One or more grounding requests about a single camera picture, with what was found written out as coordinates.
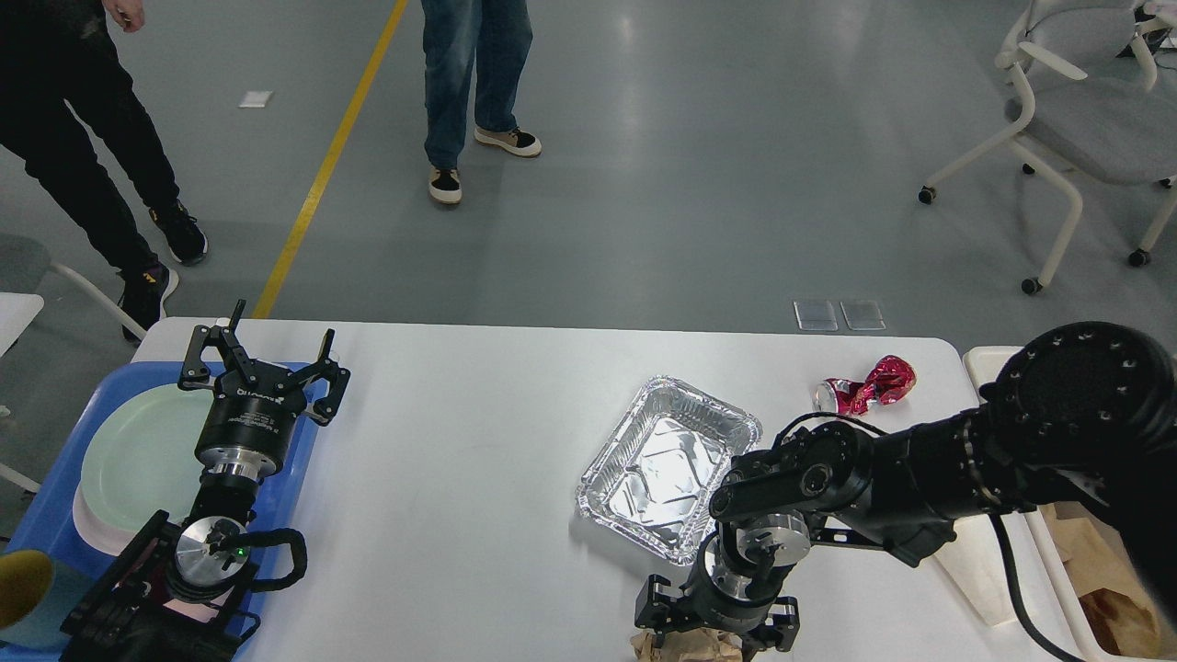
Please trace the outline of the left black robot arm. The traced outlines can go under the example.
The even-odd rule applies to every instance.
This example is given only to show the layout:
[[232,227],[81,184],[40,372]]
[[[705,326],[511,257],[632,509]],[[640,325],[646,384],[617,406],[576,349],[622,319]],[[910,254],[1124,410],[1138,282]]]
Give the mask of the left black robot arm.
[[254,503],[285,466],[299,419],[335,419],[350,370],[331,356],[332,327],[300,369],[257,360],[237,336],[244,307],[226,324],[194,327],[177,378],[184,391],[211,391],[189,514],[173,524],[160,510],[142,524],[64,617],[64,661],[231,661],[260,625],[244,600],[305,576],[302,532],[252,531]]

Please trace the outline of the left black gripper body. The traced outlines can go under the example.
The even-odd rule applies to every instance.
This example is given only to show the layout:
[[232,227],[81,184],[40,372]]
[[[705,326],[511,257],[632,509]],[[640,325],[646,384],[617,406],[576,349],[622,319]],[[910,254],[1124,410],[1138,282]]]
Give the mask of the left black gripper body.
[[257,368],[255,382],[227,370],[211,383],[213,403],[194,450],[207,474],[266,479],[285,464],[306,395],[290,385],[290,365]]

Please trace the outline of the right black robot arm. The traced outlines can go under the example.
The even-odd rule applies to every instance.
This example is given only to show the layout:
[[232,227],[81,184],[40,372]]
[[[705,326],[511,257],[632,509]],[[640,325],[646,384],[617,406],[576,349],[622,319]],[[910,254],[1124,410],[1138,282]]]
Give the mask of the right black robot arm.
[[995,528],[1012,605],[1036,644],[1070,658],[1030,622],[1000,516],[1078,499],[1119,532],[1137,575],[1173,620],[1173,356],[1133,327],[1052,327],[1006,360],[983,403],[895,433],[827,412],[740,455],[714,490],[679,598],[652,575],[634,624],[732,633],[744,658],[790,650],[800,628],[785,581],[813,544],[878,549],[917,567],[955,541],[955,521]]

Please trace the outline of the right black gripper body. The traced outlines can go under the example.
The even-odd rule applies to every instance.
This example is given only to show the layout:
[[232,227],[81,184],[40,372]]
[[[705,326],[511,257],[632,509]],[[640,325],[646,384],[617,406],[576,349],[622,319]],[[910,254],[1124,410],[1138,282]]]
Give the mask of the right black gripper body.
[[730,560],[717,532],[703,539],[698,558],[681,585],[689,613],[701,625],[725,633],[752,633],[770,623],[770,613],[782,596],[792,567],[742,567]]

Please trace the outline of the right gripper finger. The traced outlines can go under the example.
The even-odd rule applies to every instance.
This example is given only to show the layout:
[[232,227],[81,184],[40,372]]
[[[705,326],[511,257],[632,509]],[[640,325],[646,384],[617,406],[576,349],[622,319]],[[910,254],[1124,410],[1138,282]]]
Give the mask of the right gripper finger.
[[800,613],[798,600],[782,596],[769,608],[764,621],[742,633],[740,650],[743,656],[757,656],[770,649],[787,653],[794,646],[794,638],[800,630]]
[[649,575],[636,595],[634,627],[654,633],[677,633],[686,622],[684,595],[661,575]]

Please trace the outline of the standing person's left hand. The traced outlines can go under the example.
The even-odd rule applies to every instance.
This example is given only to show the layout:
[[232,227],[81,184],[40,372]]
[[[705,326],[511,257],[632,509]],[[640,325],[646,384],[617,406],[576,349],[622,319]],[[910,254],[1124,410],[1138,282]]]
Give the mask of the standing person's left hand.
[[102,0],[101,5],[124,33],[134,33],[142,29],[142,0]]

